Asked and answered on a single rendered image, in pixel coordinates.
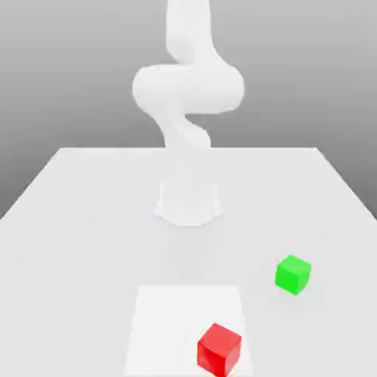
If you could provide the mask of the small green cube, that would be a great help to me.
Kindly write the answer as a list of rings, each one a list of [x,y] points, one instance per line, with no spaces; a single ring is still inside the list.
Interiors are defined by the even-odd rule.
[[[275,285],[298,295],[307,286],[311,274],[311,264],[296,256],[288,255],[276,268]]]

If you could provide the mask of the small red cube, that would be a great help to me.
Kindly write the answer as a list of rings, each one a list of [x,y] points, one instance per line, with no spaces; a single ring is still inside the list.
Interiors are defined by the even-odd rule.
[[[228,377],[239,361],[242,336],[213,323],[197,342],[197,365],[216,377]]]

